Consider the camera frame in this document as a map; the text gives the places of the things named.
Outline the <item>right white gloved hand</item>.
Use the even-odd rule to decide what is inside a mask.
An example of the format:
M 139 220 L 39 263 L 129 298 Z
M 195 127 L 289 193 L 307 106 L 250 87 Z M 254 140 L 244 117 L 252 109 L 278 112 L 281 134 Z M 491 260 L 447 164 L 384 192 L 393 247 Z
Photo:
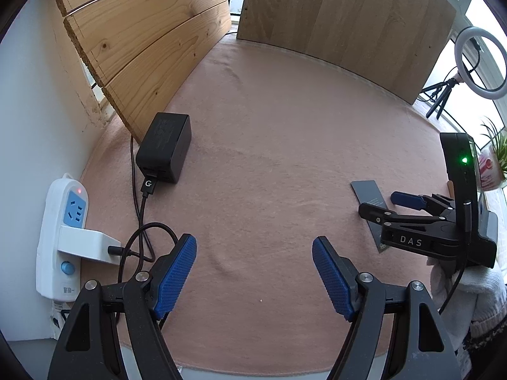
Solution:
M 476 266 L 464 271 L 463 276 L 445 275 L 442 264 L 428 258 L 431 270 L 431 297 L 437 308 L 443 307 L 455 282 L 452 298 L 441 314 L 453 347 L 461 346 L 467 335 L 473 338 L 494 330 L 506 317 L 506 285 L 500 266 Z

